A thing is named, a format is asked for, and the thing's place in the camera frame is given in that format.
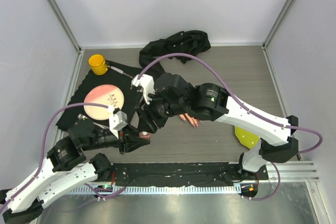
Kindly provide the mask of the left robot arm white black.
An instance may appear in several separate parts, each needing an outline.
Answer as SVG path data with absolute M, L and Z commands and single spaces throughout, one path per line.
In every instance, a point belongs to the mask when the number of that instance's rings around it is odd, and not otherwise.
M 76 187 L 107 181 L 113 173 L 111 162 L 102 153 L 87 159 L 85 151 L 115 147 L 124 154 L 148 145 L 150 135 L 129 125 L 111 132 L 97 128 L 90 119 L 78 120 L 68 129 L 68 136 L 47 152 L 30 177 L 15 188 L 1 190 L 1 204 L 7 207 L 4 222 L 29 223 Z

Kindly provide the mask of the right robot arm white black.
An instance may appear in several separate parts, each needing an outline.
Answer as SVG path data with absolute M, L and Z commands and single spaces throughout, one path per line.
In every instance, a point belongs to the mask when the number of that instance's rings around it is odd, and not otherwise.
M 165 73 L 157 80 L 147 74 L 137 75 L 131 86 L 143 94 L 139 112 L 153 132 L 168 118 L 188 114 L 200 121 L 227 123 L 256 134 L 256 145 L 239 158 L 237 173 L 242 179 L 250 179 L 267 162 L 285 163 L 298 154 L 299 143 L 290 129 L 298 122 L 295 116 L 279 118 L 258 110 L 258 118 L 223 87 L 213 83 L 194 87 L 177 74 Z

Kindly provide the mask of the nail polish bottle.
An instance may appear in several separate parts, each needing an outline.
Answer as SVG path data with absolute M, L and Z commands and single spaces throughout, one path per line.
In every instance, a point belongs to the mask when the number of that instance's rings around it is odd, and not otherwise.
M 151 138 L 151 134 L 148 132 L 140 132 L 139 138 L 149 141 Z

